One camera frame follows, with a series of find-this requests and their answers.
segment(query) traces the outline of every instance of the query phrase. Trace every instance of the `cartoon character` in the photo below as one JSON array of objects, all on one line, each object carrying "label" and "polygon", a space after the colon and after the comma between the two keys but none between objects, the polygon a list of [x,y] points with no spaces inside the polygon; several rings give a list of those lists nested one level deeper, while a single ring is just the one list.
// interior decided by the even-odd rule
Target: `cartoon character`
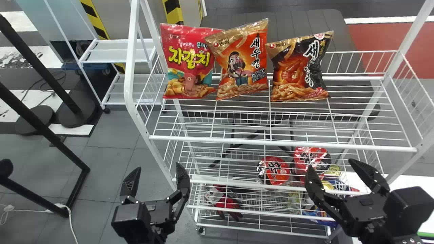
[{"label": "cartoon character", "polygon": [[244,70],[245,67],[246,63],[240,57],[238,52],[232,52],[229,55],[227,75],[235,79],[237,86],[247,84],[249,77],[252,76],[252,72],[250,70]]},{"label": "cartoon character", "polygon": [[189,96],[197,94],[195,85],[199,83],[199,79],[191,73],[184,74],[184,93]]}]

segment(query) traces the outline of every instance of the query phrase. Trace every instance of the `white cable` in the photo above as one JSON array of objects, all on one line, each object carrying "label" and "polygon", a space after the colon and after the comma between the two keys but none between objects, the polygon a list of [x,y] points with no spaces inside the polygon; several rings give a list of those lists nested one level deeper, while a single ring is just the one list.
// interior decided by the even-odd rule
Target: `white cable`
[{"label": "white cable", "polygon": [[71,228],[72,235],[73,235],[73,237],[74,237],[74,239],[76,241],[76,244],[79,244],[79,241],[77,240],[76,234],[75,234],[74,229],[72,227],[71,209],[68,206],[65,206],[65,208],[68,209],[68,213],[69,213],[69,227]]},{"label": "white cable", "polygon": [[[9,212],[36,212],[36,213],[51,213],[51,214],[53,213],[52,211],[50,211],[48,209],[44,210],[44,211],[37,211],[37,210],[15,209],[15,207],[13,205],[11,205],[11,204],[4,205],[4,204],[0,203],[0,205],[4,206],[4,209],[3,209],[4,212],[3,212],[3,214],[0,217],[0,225],[4,225],[6,223],[7,216],[9,214]],[[61,203],[56,203],[55,205],[58,206],[58,207],[60,207],[60,208],[66,208],[68,210],[69,227],[71,228],[72,236],[74,237],[74,240],[76,241],[76,244],[79,244],[79,242],[77,240],[77,236],[76,236],[76,234],[74,232],[74,228],[72,227],[71,209],[68,206],[63,205]]]}]

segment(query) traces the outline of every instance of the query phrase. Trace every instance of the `electrical cable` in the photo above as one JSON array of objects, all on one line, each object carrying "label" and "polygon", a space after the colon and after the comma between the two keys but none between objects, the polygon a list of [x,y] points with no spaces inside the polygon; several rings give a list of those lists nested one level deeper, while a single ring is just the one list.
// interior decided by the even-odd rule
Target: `electrical cable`
[{"label": "electrical cable", "polygon": [[[4,225],[6,223],[7,216],[9,214],[9,212],[35,212],[35,213],[51,213],[51,214],[53,213],[52,211],[50,211],[48,209],[44,210],[44,211],[38,211],[38,210],[27,210],[27,209],[15,209],[15,207],[13,205],[11,205],[11,204],[4,205],[4,204],[0,203],[0,205],[5,207],[3,209],[4,212],[3,212],[3,214],[0,217],[0,225]],[[68,206],[64,205],[64,204],[58,203],[56,205],[58,207],[60,207],[60,208],[66,208],[68,210],[69,228],[71,229],[71,233],[72,233],[72,236],[74,237],[74,240],[76,241],[76,244],[79,244],[79,242],[77,240],[77,236],[76,236],[75,231],[74,231],[74,228],[72,227],[72,216],[71,216],[72,213],[71,213],[71,209]]]},{"label": "electrical cable", "polygon": [[[58,75],[58,74],[63,74],[63,76],[61,76],[61,77],[59,77],[59,78],[56,78],[56,81],[59,81],[59,80],[62,80],[63,79],[63,81],[61,82],[61,86],[65,83],[65,81],[66,81],[66,72],[65,71],[63,71],[63,70],[60,70],[60,71],[55,71],[55,72],[53,72],[53,73],[51,73],[53,76],[56,76],[56,75]],[[23,101],[25,98],[26,98],[26,96],[27,96],[27,94],[29,93],[29,91],[36,85],[36,84],[38,84],[39,82],[41,82],[41,81],[44,81],[44,78],[40,78],[39,80],[37,80],[37,81],[35,81],[27,90],[26,90],[26,93],[24,94],[24,96],[21,98],[21,101]],[[48,91],[47,89],[42,89],[42,87],[44,86],[44,85],[46,85],[47,84],[47,81],[45,81],[44,83],[42,83],[40,86],[39,86],[39,90],[41,90],[41,91],[43,91],[43,92],[46,92],[46,91]],[[52,92],[48,97],[46,97],[44,100],[42,100],[37,106],[39,106],[39,105],[41,105],[43,102],[45,102],[48,98],[50,98],[51,96],[54,96],[56,93],[54,93],[54,92]]]}]

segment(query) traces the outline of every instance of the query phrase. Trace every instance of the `black and yellow striped pillar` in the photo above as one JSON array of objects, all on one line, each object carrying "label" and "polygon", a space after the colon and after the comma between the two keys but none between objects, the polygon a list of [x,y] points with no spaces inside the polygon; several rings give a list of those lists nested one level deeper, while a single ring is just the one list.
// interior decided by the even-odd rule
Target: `black and yellow striped pillar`
[{"label": "black and yellow striped pillar", "polygon": [[202,12],[202,0],[197,0],[199,4],[199,17],[201,20],[204,18],[204,13]]},{"label": "black and yellow striped pillar", "polygon": [[181,6],[179,0],[162,0],[164,12],[166,14],[167,23],[183,25],[184,18],[182,17]]},{"label": "black and yellow striped pillar", "polygon": [[[92,3],[92,0],[80,0],[84,11],[87,14],[87,17],[90,20],[90,23],[93,25],[93,28],[96,31],[96,34],[98,35],[100,40],[109,40],[109,34],[104,28],[104,25],[102,24],[101,18],[98,15],[98,12],[95,9],[95,6]],[[125,65],[123,63],[115,63],[116,68],[119,72],[124,73],[125,72]]]}]

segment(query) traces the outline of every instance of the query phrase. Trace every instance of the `red floor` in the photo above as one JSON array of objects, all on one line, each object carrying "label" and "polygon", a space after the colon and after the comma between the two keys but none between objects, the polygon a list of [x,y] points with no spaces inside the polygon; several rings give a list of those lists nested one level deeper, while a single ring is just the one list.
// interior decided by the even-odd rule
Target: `red floor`
[{"label": "red floor", "polygon": [[[379,23],[379,24],[352,24],[348,25],[352,39],[357,50],[397,50],[404,39],[411,23]],[[425,23],[414,40],[406,57],[419,78],[434,78],[434,49],[432,47],[434,36],[434,23]],[[382,59],[382,71],[388,58],[385,55]],[[378,63],[381,55],[375,55],[371,63]],[[363,64],[368,64],[370,55],[363,56]],[[368,67],[373,72],[375,67]]]}]

